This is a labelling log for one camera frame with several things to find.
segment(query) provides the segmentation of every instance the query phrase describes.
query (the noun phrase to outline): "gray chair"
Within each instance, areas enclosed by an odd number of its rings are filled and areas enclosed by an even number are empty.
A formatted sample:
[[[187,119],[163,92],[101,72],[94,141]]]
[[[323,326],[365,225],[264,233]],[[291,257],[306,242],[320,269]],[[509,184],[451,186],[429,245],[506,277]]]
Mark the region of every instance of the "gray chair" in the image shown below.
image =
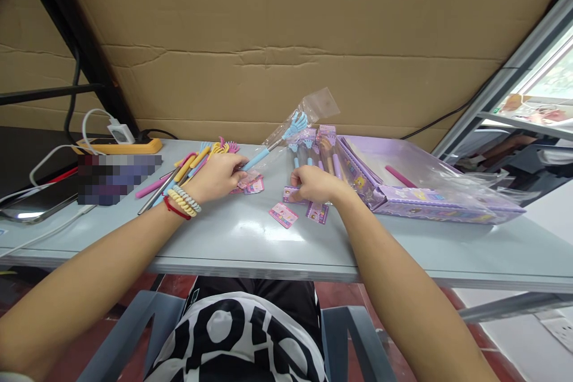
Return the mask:
[[[461,158],[478,152],[481,153],[494,147],[510,134],[507,130],[474,130],[452,153],[447,154],[443,161],[453,166]]]
[[[523,202],[522,206],[540,199],[545,194],[548,194],[564,183],[567,183],[570,179],[567,177],[559,177],[558,175],[548,171],[547,167],[551,165],[545,164],[541,161],[538,154],[541,150],[570,153],[573,156],[573,148],[570,147],[531,144],[521,151],[503,158],[501,161],[487,169],[487,172],[494,172],[498,171],[500,168],[512,166],[532,175],[532,178],[529,181],[524,182],[524,184],[516,189],[532,192],[539,191],[540,194],[534,199]]]
[[[152,332],[144,372],[147,374],[165,340],[175,329],[185,300],[154,291],[140,291],[84,369],[78,382],[115,382],[129,362],[150,319]],[[372,320],[362,306],[322,311],[325,369],[331,382],[348,381],[348,333],[365,382],[396,382]]]

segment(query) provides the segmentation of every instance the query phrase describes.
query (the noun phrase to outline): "pink tag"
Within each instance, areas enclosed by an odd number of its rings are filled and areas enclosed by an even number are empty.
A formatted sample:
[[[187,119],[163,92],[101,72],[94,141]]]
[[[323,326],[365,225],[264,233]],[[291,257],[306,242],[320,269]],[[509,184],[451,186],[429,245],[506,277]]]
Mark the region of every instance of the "pink tag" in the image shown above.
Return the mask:
[[[302,200],[300,202],[291,202],[288,198],[294,194],[295,192],[297,192],[299,190],[298,187],[289,187],[286,186],[284,191],[282,192],[282,201],[284,201],[285,203],[292,203],[292,204],[304,204],[307,205],[308,203],[310,203],[308,200]]]
[[[263,175],[261,175],[258,171],[256,170],[249,170],[247,172],[247,177],[244,179],[241,179],[238,183],[238,187],[241,189],[245,189],[247,188],[250,184],[252,184],[253,182],[255,182],[258,179],[261,179],[263,177]]]
[[[247,195],[256,194],[256,193],[260,193],[263,190],[264,190],[263,178],[260,177],[255,182],[247,185],[247,188],[245,188],[245,194],[247,194]]]
[[[277,203],[270,211],[269,214],[276,219],[284,228],[290,228],[298,219],[298,215],[291,211],[282,203]]]
[[[319,224],[326,224],[326,217],[328,216],[328,206],[320,205],[318,203],[310,202],[309,208],[306,211],[306,217],[311,221]]]

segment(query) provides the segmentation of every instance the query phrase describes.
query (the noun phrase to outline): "floor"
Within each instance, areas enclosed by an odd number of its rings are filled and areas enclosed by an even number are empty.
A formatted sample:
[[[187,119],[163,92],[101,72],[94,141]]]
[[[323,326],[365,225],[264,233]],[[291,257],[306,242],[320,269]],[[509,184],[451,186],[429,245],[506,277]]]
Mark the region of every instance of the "floor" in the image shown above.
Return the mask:
[[[120,304],[124,306],[129,305],[138,291],[151,288],[156,277],[156,274],[145,273],[131,287],[127,294],[125,294],[120,301]],[[195,276],[165,275],[159,285],[158,291],[176,295],[178,297],[187,297],[187,293],[191,289],[194,281]],[[366,289],[362,284],[316,282],[315,287],[323,309],[335,306],[365,306],[372,317],[374,326],[377,329],[382,329],[382,324],[374,313],[374,309],[370,303]],[[25,295],[28,290],[29,288],[12,284],[10,294],[16,297],[17,300],[18,297]],[[453,293],[453,291],[450,289],[443,289],[442,291],[456,309],[463,308],[461,300]],[[6,305],[0,304],[0,316],[7,310],[8,307]],[[108,333],[114,327],[117,318],[118,317],[113,313],[109,313],[106,318],[99,321],[83,336],[76,340],[76,342],[70,347],[66,356],[64,356],[53,369],[50,376],[46,379],[46,382],[75,381],[90,361],[99,345],[101,345]],[[481,348],[483,355],[486,357],[487,361],[492,366],[492,369],[500,379],[500,382],[525,382],[515,367],[503,356],[479,325],[470,325],[469,329],[473,334],[476,343]],[[145,360],[146,346],[149,340],[148,336],[149,333],[146,331],[144,336],[142,336],[131,361],[126,366],[120,377],[122,382],[143,381],[143,364]],[[398,381],[415,382],[416,378],[396,345],[390,340],[384,345],[384,348]],[[352,347],[352,342],[350,342],[349,381],[361,382],[362,380],[358,359]]]

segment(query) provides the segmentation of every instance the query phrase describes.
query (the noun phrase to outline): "hand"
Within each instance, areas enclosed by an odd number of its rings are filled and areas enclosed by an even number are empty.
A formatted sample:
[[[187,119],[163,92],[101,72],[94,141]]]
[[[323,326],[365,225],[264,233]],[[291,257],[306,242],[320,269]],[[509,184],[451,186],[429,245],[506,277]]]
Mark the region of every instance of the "hand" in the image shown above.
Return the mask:
[[[305,165],[292,172],[291,185],[299,184],[302,184],[300,190],[289,197],[292,201],[307,199],[316,203],[330,201],[336,204],[336,201],[344,198],[346,193],[354,193],[346,182],[316,166]]]
[[[247,172],[235,170],[248,161],[238,154],[215,153],[183,189],[199,205],[225,197],[247,176]]]

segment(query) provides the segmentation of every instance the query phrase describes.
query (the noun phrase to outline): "smartphone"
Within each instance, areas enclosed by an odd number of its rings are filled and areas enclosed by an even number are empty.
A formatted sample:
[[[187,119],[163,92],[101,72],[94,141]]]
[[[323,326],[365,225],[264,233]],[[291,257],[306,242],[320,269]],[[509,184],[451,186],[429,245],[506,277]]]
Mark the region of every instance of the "smartphone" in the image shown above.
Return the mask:
[[[0,209],[0,217],[26,224],[45,220],[78,198],[78,175],[72,175]]]

